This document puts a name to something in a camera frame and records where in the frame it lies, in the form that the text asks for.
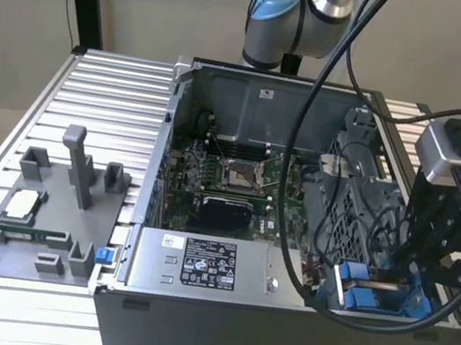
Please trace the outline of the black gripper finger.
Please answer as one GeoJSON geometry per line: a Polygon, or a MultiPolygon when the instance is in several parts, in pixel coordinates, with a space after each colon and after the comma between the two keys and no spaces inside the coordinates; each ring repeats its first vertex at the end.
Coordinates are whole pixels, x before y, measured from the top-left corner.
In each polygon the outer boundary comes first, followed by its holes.
{"type": "Polygon", "coordinates": [[[432,283],[460,290],[461,259],[452,261],[451,257],[444,251],[433,251],[428,280],[432,283]]]}
{"type": "Polygon", "coordinates": [[[435,220],[430,217],[416,217],[407,226],[406,241],[391,256],[390,275],[404,276],[411,262],[425,257],[436,246],[438,233],[435,220]]]}

